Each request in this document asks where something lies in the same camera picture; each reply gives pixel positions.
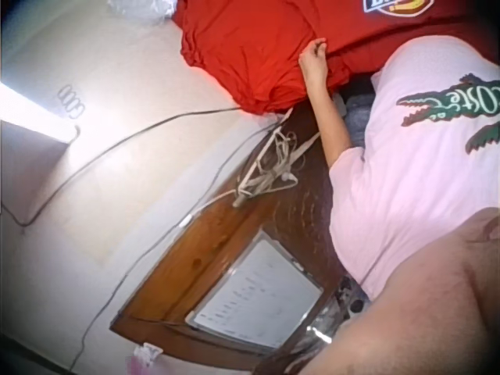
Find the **cable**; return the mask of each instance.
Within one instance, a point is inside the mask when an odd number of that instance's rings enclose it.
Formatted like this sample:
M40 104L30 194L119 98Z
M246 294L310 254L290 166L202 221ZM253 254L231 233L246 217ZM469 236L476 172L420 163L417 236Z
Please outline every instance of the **cable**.
M214 187L216 181L218 180L219 178L219 175L221 174L222 170L224 169L224 167L229 163L229 161L232 160L232 158L238 153L238 151L240 151L240 149L248 142L250 141L252 138L254 138L254 136L258 135L258 134L261 134L261 133L264 133L264 132L270 132L270 130L273 130L274 127L276 127L277 124L272 124L272 125L269 125L268 127L264 128L264 129L261 129L261 130L258 130L256 131L255 133L252 133L250 134L249 137L247 137L242 143L239 144L239 146L237 146L235 148L235 150L232 151L232 153L230 153L230 155L227 157L227 159L219 166L219 169L217 170L216 174L214 175L214 177L212 178L212 181L210 181L210 184L209 186L206 188L205 192L203 193L203 195L196 201L196 203L187 211L187 214L185 216L183 216L183 218L181 220L179 220L176 224L174 224L171 228L169 228L164 234L162 234L162 236L160 236L160 238L158 240L155 241L155 243L153 245L151 245L145 252L143 252L133 263L132 265L127 269L127 271L125 272L125 274L122 276L122 278L120 279L120 281L118 282L118 284L116 285L116 287L114 288L114 290L112 291L111 293L111 296L109 297L109 299L106 301L106 303L103 305L103 307L101 307L101 309L97 312L97 314L95 314L94 318L91 320L91 322L88 324L87 326L87 329L85 330L84 334L82 335L81 337L81 340L80 340L80 350L79 352L75 355L73 361L71 362L71 365L68 369L68 373L72 373L73 372L73 368L75 367L75 365L77 364L78 362L78 359L80 359L80 357L82 356L82 354L85 352L85 340L88 336L88 333L90 332L91 328L94 326L94 323L95 321L104 313L104 311L108 308L109 304L111 303L111 301L115 298L115 295L116 293L118 292L118 290L121 288L121 286L123 285L124 281L128 278L128 276L130 275L130 273L132 272L132 270L134 270L134 268L137 266L137 264L139 264L139 262L144 258L146 257L150 252L152 252L165 238L167 238L172 232L174 229L180 227L181 229L186 227L187 224L189 224L191 221L192 221L192 218L194 218L196 215L198 215L203 209L205 209L206 207L208 207L208 205L210 204L213 204L215 202L217 202L219 199L225 197L228 195L228 192L225 192L225 193L222 193L221 195L219 195L218 197L212 199L211 201L207 202L206 204L204 204L202 207L198 208L198 205L205 199L206 195L212 190L212 188ZM181 224L186 220L187 217L191 217L191 219L187 222L186 225L184 225L183 227L181 226ZM177 232L177 236L172 240L172 243L175 242L175 240L177 239L178 235L180 234L182 230L179 230L179 232Z
M115 143L113 146L111 146L110 148L107 148L106 150L104 150L103 152L101 152L100 154L98 154L97 156L95 156L94 158L92 158L91 160L89 160L88 162L86 162L83 166L81 166L75 173L73 173L71 176L69 176L62 184L59 185L59 187L57 189L54 190L54 192L47 198L47 200L42 203L42 205L38 208L37 212L33 215L33 217L28 220L26 223L23 223L21 220L19 220L11 210L9 210L7 208L7 206L5 206L5 204L2 202L2 207L3 209L12 217L12 219L14 220L14 222L22 227L22 228L26 228L26 227L29 227L31 224L33 224L37 219L38 217L41 215L42 212L44 212L45 208L48 206L48 204L54 199L54 197L67 185L69 184L76 176L78 176L82 171L84 171L85 169L87 169L91 164L93 164L95 161L99 160L101 157L103 157L104 155L108 154L109 152L111 152L112 150L114 150L115 148L121 146L122 144L124 144L125 142L129 141L130 139L132 138L135 138L137 137L138 135L141 135L141 134L144 134L156 127L159 127L160 125L163 125L164 123L169 123L170 121L174 121L174 120L177 120L177 119L180 119L181 117L186 117L186 116L199 116L199 115L212 115L214 113L222 113L222 112L230 112L230 111L236 111L236 110L239 110L241 109L240 107L233 107L233 108L226 108L226 109L212 109L212 110L209 110L209 111L195 111L195 112L185 112L185 113L181 113L181 114L178 114L178 115L175 115L175 116L171 116L165 120L162 120L162 121L159 121L158 123L154 123L148 127L145 127L144 129L140 130L140 131L137 131L135 133L132 133L131 135L123 138L121 141L118 141L117 143Z

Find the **black cable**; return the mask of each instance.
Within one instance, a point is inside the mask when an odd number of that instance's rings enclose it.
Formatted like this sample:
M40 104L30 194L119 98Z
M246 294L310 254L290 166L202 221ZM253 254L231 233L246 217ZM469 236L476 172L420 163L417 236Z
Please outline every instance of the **black cable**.
M228 110L235 110L235 109L223 109L223 110L219 110L219 112L225 112L225 111L228 111ZM252 138L254 138L254 136L258 135L258 134L261 134L261 133L264 133L264 132L271 132L274 130L274 128L276 126L278 126L279 124L278 123L275 123L275 124L272 124L264 129L261 129L261 130L257 130L256 132L250 134L249 137L247 137L242 143L239 144L239 146L237 146L235 148L235 150L232 151L232 153L227 157L227 159L219 166L219 169L217 170L216 174L214 175L214 177L212 178L212 181L210 182L209 186L206 188L205 190L205 193L203 193L203 195L196 201L196 203L186 212L186 214L184 216L182 216L179 221L177 221L177 223L175 223L172 227L170 227L164 234L162 234L162 236L155 241L155 243L153 245L151 245L145 252L143 252L133 263L132 265L127 269L127 271L125 272L125 274L122 276L122 278L120 279L120 281L118 282L118 284L116 285L116 287L114 288L114 290L112 291L111 293L111 296L108 298L108 300L106 301L106 303L103 305L103 307L101 307L101 309L97 312L97 314L95 314L94 318L91 320L91 322L88 324L87 328L85 329L85 332L84 334L82 335L81 337L81 340L80 340L80 350L78 351L78 353L75 355L73 361L71 362L71 365L70 365L70 368L68 369L68 373L72 373L73 372L73 368L75 367L75 365L77 364L78 362L78 359L80 359L80 357L82 356L82 354L85 352L85 340L88 336L88 333L90 332L91 328L94 326L94 323L95 321L102 315L102 313L108 308L109 304L111 303L111 301L115 298L115 295L116 293L118 292L118 290L121 288L121 286L123 285L123 283L125 282L125 280L128 278L129 274L132 272L132 270L134 270L134 268L137 266L137 264L139 264L141 262L141 260L143 258L145 258L150 252L152 252L165 238L167 238L175 228L178 228L180 223L182 223L182 221L184 220L184 218L189 215L190 213L192 213L197 207L198 205L205 199L206 195L212 190L212 188L214 187L216 181L218 180L219 178L219 175L221 174L222 170L224 169L224 167L229 163L229 161L232 160L232 158L237 154L238 151L240 151L240 149L248 142L250 141Z
M31 224L33 224L38 219L38 217L45 210L45 208L48 206L48 204L54 199L54 197L67 184L69 184L76 176L78 176L82 171L84 171L85 169L87 169L95 161L99 160L101 157L103 157L104 155L108 154L109 152L111 152L115 148L121 146L122 144L124 144L125 142L129 141L130 139L135 138L138 135L144 134L144 133L146 133L146 132L148 132L148 131L156 128L156 127L159 127L160 125L163 125L164 123L169 123L170 121L174 121L174 120L180 119L181 117L198 116L198 115L212 115L213 113L230 112L230 111L236 111L236 110L239 110L239 109L241 109L241 108L240 107L233 107L233 108L226 108L226 109L212 109L212 110L209 110L209 111L185 112L185 113L181 113L181 114L169 117L168 119L159 121L158 123L154 123L154 124L152 124L152 125L150 125L148 127L145 127L144 129L142 129L140 131L137 131L136 133L133 133L133 134L125 137L121 141L118 141L117 143L115 143L110 148L107 148L106 150L104 150L103 152L101 152L100 154L98 154L97 156L95 156L94 158L92 158L91 160L89 160L88 162L86 162L75 173L73 173L71 176L69 176L62 184L59 185L59 187L57 189L54 190L54 192L47 198L47 200L45 200L45 202L43 202L43 204L38 208L37 212L33 215L33 217L30 220L28 220L26 223L23 223L21 220L19 220L13 214L13 212L10 209L7 208L7 206L3 202L2 202L2 208L12 217L12 219L14 220L14 222L18 226L20 226L22 228L29 227Z

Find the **graphic print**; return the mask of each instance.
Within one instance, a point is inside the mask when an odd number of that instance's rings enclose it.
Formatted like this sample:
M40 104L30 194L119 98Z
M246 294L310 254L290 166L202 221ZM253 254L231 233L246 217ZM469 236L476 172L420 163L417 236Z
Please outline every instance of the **graphic print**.
M451 121L461 116L493 117L500 113L500 80L484 81L474 74L467 74L460 83L443 91L428 91L400 98L397 105L420 107L405 117L403 127L430 120L435 123ZM466 152L500 142L500 122L487 125L469 139Z
M433 4L434 0L363 0L365 13L378 11L396 17L416 17Z

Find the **wall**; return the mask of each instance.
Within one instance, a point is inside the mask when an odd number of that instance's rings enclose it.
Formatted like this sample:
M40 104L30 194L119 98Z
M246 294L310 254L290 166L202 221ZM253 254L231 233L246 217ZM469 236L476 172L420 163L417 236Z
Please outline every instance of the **wall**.
M57 9L63 2L28 7L4 25L2 38L12 38L2 53L4 83L60 116L67 116L57 97L65 84L86 105L77 119L81 136L61 157L59 146L3 127L2 200L23 219L74 170L131 132L178 113L234 106L211 77L186 66L172 23L151 27L113 18L104 1L73 0ZM50 22L32 25L23 12ZM3 331L68 366L125 270L188 213L238 144L270 121L241 112L176 120L86 170L32 227L21 230L3 213ZM258 140L236 154L218 184ZM109 324L171 241L139 264L96 322L78 373L126 373L134 344L110 332ZM161 362L169 375L233 373L166 357Z

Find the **pink object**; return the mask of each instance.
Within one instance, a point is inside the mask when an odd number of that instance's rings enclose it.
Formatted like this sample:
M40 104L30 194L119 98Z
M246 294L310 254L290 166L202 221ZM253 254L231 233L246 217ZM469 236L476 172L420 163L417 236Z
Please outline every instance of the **pink object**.
M372 300L424 245L498 207L500 160L500 69L467 43L409 41L376 81L366 150L330 171L334 246Z

